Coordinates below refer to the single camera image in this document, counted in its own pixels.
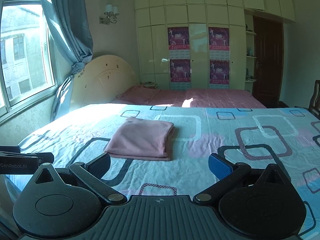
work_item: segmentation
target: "bed sheet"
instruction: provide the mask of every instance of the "bed sheet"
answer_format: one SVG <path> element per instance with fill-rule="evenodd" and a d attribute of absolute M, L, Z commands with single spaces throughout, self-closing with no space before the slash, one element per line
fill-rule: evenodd
<path fill-rule="evenodd" d="M 114 104 L 146 106 L 266 108 L 245 90 L 189 89 L 187 91 L 129 88 L 112 101 Z"/>
<path fill-rule="evenodd" d="M 190 107 L 266 108 L 250 92 L 239 89 L 190 89 L 186 100 Z"/>
<path fill-rule="evenodd" d="M 307 209 L 302 238 L 319 237 L 320 121 L 305 109 L 180 108 L 121 104 L 75 110 L 26 137 L 23 153 L 52 152 L 54 167 L 88 162 L 100 155 L 127 117 L 173 122 L 170 162 L 111 158 L 103 181 L 130 195 L 190 195 L 217 181 L 208 157 L 218 153 L 253 168 L 278 163 Z M 30 175 L 8 175 L 22 190 Z"/>

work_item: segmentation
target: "brown wooden door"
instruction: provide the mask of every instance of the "brown wooden door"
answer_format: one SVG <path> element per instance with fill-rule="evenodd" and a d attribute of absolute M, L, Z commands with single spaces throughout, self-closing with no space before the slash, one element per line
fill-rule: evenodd
<path fill-rule="evenodd" d="M 283 26 L 260 17 L 253 17 L 255 69 L 253 96 L 266 107 L 277 107 L 283 70 Z"/>

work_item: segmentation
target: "shelf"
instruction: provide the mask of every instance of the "shelf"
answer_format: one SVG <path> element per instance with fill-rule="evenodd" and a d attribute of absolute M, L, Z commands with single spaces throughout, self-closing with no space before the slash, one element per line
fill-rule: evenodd
<path fill-rule="evenodd" d="M 246 31 L 245 33 L 247 33 L 247 34 L 251 34 L 251 35 L 257 35 L 256 33 L 248 32 L 248 31 Z"/>

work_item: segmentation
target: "bed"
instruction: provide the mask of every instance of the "bed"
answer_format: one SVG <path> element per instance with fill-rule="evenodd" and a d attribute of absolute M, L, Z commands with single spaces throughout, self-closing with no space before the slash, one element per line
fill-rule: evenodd
<path fill-rule="evenodd" d="M 96 103 L 125 103 L 148 106 L 265 108 L 245 90 L 159 90 L 140 87 L 130 65 L 113 55 L 88 63 L 75 76 L 69 111 Z"/>
<path fill-rule="evenodd" d="M 181 108 L 95 104 L 69 113 L 26 137 L 23 153 L 52 152 L 54 167 L 88 162 L 100 155 L 127 117 L 173 122 L 173 160 L 169 162 L 111 158 L 103 181 L 126 196 L 190 195 L 217 181 L 208 156 L 253 168 L 278 163 L 303 199 L 307 218 L 302 238 L 319 232 L 320 121 L 302 108 Z M 30 175 L 8 175 L 22 190 Z"/>

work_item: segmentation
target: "wall lamp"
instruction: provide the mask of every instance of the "wall lamp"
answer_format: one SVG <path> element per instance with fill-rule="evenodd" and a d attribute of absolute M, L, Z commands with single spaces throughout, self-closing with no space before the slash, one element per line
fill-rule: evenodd
<path fill-rule="evenodd" d="M 103 13 L 106 17 L 99 17 L 100 24 L 117 23 L 117 16 L 119 15 L 118 7 L 113 6 L 112 4 L 107 4 L 105 8 L 105 12 Z"/>

